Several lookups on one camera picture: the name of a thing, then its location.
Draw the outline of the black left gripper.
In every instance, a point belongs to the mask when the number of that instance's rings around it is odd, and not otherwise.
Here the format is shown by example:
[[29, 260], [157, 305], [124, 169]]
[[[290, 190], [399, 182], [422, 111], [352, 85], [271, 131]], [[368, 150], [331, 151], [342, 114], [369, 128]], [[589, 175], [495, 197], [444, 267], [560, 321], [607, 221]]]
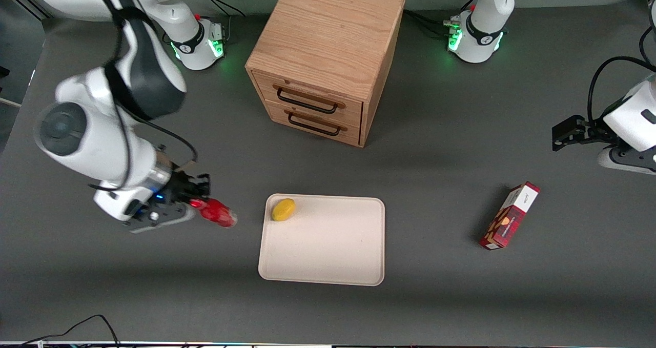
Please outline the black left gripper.
[[619, 137], [601, 119], [586, 121], [581, 115], [572, 115], [563, 121], [563, 126], [551, 129], [551, 150], [557, 152], [569, 145], [602, 142], [616, 145]]

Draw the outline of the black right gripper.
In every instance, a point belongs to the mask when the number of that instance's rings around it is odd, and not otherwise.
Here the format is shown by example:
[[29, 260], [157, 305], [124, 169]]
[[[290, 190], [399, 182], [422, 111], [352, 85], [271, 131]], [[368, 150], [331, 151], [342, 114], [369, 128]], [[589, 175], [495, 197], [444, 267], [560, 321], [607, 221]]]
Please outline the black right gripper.
[[211, 176], [208, 173], [190, 177], [185, 171], [174, 171], [168, 182], [168, 204], [189, 203], [193, 198], [211, 195]]

